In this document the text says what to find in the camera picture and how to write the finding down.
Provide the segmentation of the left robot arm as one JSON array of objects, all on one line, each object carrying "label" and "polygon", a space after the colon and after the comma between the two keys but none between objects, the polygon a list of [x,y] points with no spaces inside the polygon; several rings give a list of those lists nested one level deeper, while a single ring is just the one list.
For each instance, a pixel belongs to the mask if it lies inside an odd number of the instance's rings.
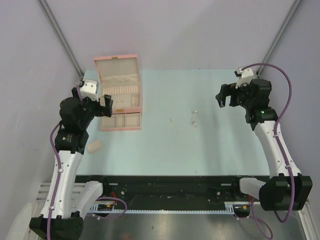
[{"label": "left robot arm", "polygon": [[78,94],[60,103],[60,122],[50,136],[55,154],[54,170],[45,204],[39,217],[30,220],[29,228],[43,240],[78,240],[84,219],[96,199],[105,200],[111,188],[99,181],[88,181],[72,199],[78,167],[89,138],[87,128],[95,117],[111,117],[113,100],[104,95],[105,105]]}]

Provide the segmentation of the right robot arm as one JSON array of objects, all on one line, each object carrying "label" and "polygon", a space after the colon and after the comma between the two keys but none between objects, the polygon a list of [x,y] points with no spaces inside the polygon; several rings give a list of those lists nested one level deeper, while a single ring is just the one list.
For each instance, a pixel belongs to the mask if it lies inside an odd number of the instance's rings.
[{"label": "right robot arm", "polygon": [[237,87],[235,83],[221,85],[216,100],[221,108],[230,97],[230,106],[245,109],[245,120],[258,137],[265,154],[270,179],[263,182],[253,177],[242,177],[230,188],[231,196],[242,201],[248,195],[260,201],[265,211],[300,211],[309,196],[313,182],[292,160],[284,142],[278,115],[269,106],[272,84],[256,78]]}]

